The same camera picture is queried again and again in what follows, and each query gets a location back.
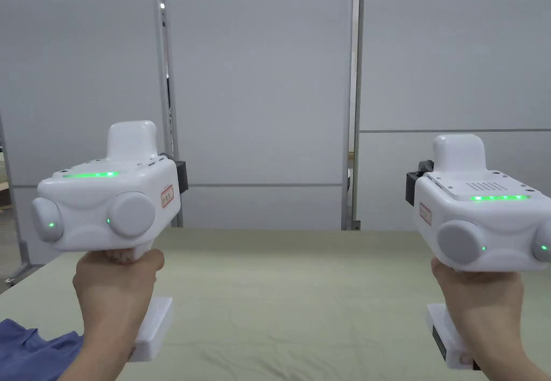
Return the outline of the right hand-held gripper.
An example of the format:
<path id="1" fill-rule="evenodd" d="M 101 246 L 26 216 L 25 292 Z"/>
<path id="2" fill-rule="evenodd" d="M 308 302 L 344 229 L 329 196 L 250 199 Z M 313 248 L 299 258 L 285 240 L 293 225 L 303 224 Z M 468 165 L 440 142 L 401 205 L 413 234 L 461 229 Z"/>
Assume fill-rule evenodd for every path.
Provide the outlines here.
<path id="1" fill-rule="evenodd" d="M 406 175 L 406 201 L 434 258 L 465 273 L 545 269 L 550 263 L 550 199 L 487 169 L 484 144 L 476 135 L 441 135 L 433 149 L 434 160 L 422 161 L 416 172 Z M 445 300 L 427 309 L 446 365 L 483 370 L 458 333 Z M 522 361 L 489 370 L 537 368 L 526 354 Z"/>

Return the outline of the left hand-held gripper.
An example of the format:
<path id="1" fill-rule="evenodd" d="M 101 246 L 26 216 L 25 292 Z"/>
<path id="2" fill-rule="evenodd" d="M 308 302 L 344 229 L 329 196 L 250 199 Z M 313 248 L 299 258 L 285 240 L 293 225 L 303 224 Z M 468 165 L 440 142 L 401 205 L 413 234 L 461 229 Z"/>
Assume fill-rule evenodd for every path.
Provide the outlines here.
<path id="1" fill-rule="evenodd" d="M 38 185 L 31 213 L 40 239 L 61 252 L 104 252 L 138 261 L 181 209 L 177 163 L 157 150 L 151 121 L 113 124 L 107 155 L 53 173 Z M 155 297 L 129 362 L 156 358 L 173 320 L 173 298 Z"/>

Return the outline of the person's right hand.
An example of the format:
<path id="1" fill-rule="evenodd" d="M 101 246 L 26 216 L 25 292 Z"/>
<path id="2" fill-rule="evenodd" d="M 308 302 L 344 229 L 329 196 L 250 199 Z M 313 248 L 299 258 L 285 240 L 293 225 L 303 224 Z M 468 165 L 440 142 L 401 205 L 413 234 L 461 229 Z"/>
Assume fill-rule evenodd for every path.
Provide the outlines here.
<path id="1" fill-rule="evenodd" d="M 520 330 L 524 286 L 519 273 L 457 272 L 436 258 L 431 267 L 458 333 L 484 371 L 526 357 Z"/>

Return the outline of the person's left hand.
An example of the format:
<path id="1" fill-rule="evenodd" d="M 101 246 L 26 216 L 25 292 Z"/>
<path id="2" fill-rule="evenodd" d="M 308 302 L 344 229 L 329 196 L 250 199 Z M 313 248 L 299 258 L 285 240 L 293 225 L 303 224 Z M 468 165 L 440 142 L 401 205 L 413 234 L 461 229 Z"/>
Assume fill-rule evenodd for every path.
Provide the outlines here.
<path id="1" fill-rule="evenodd" d="M 102 365 L 128 360 L 164 262 L 158 249 L 130 264 L 113 263 L 104 252 L 79 260 L 73 285 L 83 318 L 84 356 Z"/>

